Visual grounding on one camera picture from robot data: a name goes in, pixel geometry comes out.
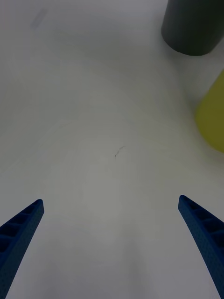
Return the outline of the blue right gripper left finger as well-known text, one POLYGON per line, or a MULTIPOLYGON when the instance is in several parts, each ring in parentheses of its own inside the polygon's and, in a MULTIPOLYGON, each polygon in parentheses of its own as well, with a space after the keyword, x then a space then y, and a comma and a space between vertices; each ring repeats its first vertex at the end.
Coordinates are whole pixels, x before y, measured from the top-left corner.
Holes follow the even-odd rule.
POLYGON ((44 214, 38 199, 0 227, 0 298, 4 299, 44 214))

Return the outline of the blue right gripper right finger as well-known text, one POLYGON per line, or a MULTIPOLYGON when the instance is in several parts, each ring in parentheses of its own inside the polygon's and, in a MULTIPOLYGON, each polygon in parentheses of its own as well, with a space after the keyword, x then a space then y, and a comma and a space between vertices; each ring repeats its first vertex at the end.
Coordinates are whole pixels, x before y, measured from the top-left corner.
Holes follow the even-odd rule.
POLYGON ((178 210, 194 238, 220 298, 223 298, 224 223, 184 195, 179 197, 178 210))

